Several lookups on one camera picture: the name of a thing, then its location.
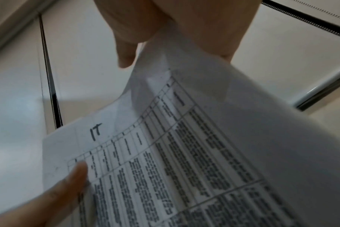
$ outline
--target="table grid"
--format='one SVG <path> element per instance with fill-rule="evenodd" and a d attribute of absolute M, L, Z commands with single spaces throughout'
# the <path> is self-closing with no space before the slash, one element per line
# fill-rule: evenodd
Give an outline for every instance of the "table grid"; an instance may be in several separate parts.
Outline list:
<path fill-rule="evenodd" d="M 91 183 L 72 223 L 97 226 L 301 226 L 173 77 L 129 128 L 68 162 Z"/>

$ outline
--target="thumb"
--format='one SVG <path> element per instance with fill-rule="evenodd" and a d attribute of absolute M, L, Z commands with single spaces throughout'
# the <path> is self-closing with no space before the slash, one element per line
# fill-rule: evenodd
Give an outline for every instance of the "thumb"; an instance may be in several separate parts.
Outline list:
<path fill-rule="evenodd" d="M 71 173 L 28 203 L 0 215 L 0 227 L 33 227 L 46 222 L 83 190 L 88 167 L 79 162 Z"/>
<path fill-rule="evenodd" d="M 131 66 L 136 57 L 137 44 L 122 40 L 114 33 L 115 45 L 117 46 L 118 66 L 127 68 Z"/>

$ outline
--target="dark strip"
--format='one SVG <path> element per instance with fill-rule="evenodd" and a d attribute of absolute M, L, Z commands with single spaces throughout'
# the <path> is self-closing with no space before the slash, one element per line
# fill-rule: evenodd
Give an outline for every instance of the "dark strip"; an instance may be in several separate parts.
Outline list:
<path fill-rule="evenodd" d="M 262 4 L 265 6 L 268 6 L 272 9 L 275 9 L 277 11 L 280 11 L 284 14 L 287 14 L 291 17 L 294 17 L 296 19 L 299 19 L 303 22 L 306 22 L 310 25 L 316 26 L 318 28 L 321 28 L 325 31 L 328 31 L 330 33 L 333 33 L 337 36 L 340 36 L 340 26 L 329 23 L 327 21 L 318 19 L 316 17 L 310 16 L 308 14 L 302 13 L 300 11 L 297 11 L 295 9 L 289 8 L 287 6 L 281 5 L 279 3 L 276 3 L 274 1 L 271 0 L 263 0 Z"/>
<path fill-rule="evenodd" d="M 305 111 L 306 109 L 313 106 L 316 102 L 323 99 L 324 97 L 326 97 L 327 95 L 329 95 L 330 93 L 332 93 L 339 87 L 340 87 L 340 78 L 334 81 L 333 83 L 331 83 L 330 85 L 328 85 L 327 87 L 325 87 L 324 89 L 322 89 L 321 91 L 319 91 L 318 93 L 316 93 L 311 98 L 299 104 L 297 106 L 297 109 L 299 109 L 300 111 Z"/>
<path fill-rule="evenodd" d="M 50 102 L 52 104 L 52 110 L 53 110 L 54 124 L 55 124 L 55 128 L 59 128 L 63 126 L 63 121 L 62 121 L 62 116 L 61 116 L 61 112 L 59 109 L 57 94 L 55 91 L 52 69 L 50 67 L 47 42 L 46 42 L 46 37 L 44 34 L 43 21 L 42 21 L 41 15 L 39 15 L 39 24 L 40 24 L 40 32 L 42 36 L 43 54 L 44 54 L 44 61 L 46 65 L 46 71 L 47 71 L 48 87 L 49 87 L 49 94 L 50 94 Z"/>

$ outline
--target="hand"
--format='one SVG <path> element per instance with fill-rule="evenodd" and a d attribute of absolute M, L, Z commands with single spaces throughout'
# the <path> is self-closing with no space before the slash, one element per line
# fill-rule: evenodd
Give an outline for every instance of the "hand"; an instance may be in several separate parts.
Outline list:
<path fill-rule="evenodd" d="M 118 64 L 135 60 L 138 43 L 149 40 L 169 18 L 208 53 L 231 61 L 261 0 L 94 0 L 112 28 Z"/>
<path fill-rule="evenodd" d="M 83 190 L 88 167 L 79 162 L 71 173 L 48 191 L 28 203 L 0 214 L 0 227 L 40 227 L 72 202 Z"/>

